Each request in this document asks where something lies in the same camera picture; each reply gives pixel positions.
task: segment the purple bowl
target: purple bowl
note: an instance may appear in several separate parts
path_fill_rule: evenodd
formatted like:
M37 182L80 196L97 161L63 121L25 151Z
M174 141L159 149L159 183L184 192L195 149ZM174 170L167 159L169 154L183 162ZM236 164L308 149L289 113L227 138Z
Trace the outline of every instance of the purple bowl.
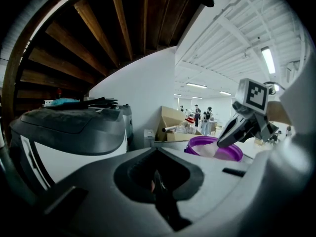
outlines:
M198 136L189 140L188 146L186 149L186 153L199 156L192 147L198 145L207 145L217 141L215 137L208 136ZM236 145L231 145L227 148L219 148L216 152L214 158L223 159L223 160L233 160L233 161L241 161L243 153L239 147Z

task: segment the white ceiling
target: white ceiling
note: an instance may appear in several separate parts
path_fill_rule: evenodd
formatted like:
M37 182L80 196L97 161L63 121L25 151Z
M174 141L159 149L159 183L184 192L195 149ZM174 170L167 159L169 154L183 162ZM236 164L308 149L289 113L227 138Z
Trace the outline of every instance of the white ceiling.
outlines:
M309 52L301 41L305 36L284 0L215 0L214 8L201 11L177 49L174 93L183 98L222 97L219 91L234 95L242 78L288 86ZM266 46L276 67L272 75L261 53ZM291 62L295 69L287 75Z

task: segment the spiral staircase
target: spiral staircase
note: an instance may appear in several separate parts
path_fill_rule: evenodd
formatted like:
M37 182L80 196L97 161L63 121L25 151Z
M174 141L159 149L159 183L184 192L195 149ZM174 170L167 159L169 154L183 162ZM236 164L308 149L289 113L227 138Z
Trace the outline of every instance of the spiral staircase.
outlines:
M200 6L195 0L69 0L30 40L58 1L34 15L11 53L2 92L6 134L12 120L60 90L82 100L126 65L177 45Z

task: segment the black cable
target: black cable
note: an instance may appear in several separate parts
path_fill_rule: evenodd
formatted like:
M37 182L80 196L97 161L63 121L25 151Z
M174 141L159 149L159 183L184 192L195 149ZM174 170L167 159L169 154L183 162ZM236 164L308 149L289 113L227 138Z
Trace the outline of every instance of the black cable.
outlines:
M275 85L278 85L281 89L285 90L285 88L279 84L278 82L275 81L267 81L264 83L265 85L269 85L269 95L275 95L276 94L276 89Z
M263 83L263 84L273 84L273 85L277 85L277 86L279 86L281 89L283 89L283 90L285 90L285 88L281 85L281 84L279 84L278 82L276 82L276 81L267 81L267 82L265 82L265 83Z

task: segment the cardboard box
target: cardboard box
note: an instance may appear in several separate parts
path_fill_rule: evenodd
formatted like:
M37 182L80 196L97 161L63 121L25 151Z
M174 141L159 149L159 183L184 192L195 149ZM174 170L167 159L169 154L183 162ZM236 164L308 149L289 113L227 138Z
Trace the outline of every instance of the cardboard box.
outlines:
M263 140L259 140L257 138L255 138L255 141L254 141L255 144L259 145L259 146L262 146L264 144L264 141Z
M170 133L162 131L163 128L178 125L185 119L186 115L183 112L162 106L160 121L156 132L156 141L188 141L196 136L201 136L202 134L198 131L196 134Z
M211 132L216 132L216 126L217 126L217 122L211 123L211 125L210 125L210 133Z

